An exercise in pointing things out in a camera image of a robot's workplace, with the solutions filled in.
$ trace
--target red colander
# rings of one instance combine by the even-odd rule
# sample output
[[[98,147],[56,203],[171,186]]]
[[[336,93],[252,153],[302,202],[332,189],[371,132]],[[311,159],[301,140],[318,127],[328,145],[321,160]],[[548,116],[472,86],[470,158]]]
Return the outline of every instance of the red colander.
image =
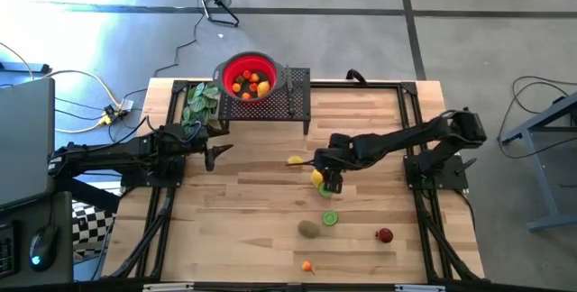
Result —
[[[270,90],[267,94],[253,99],[242,99],[233,91],[236,78],[245,70],[258,71],[264,74],[270,82]],[[270,95],[274,90],[281,88],[286,82],[285,67],[271,57],[260,52],[243,52],[232,56],[229,60],[219,64],[213,73],[213,82],[233,99],[244,103],[256,103]]]

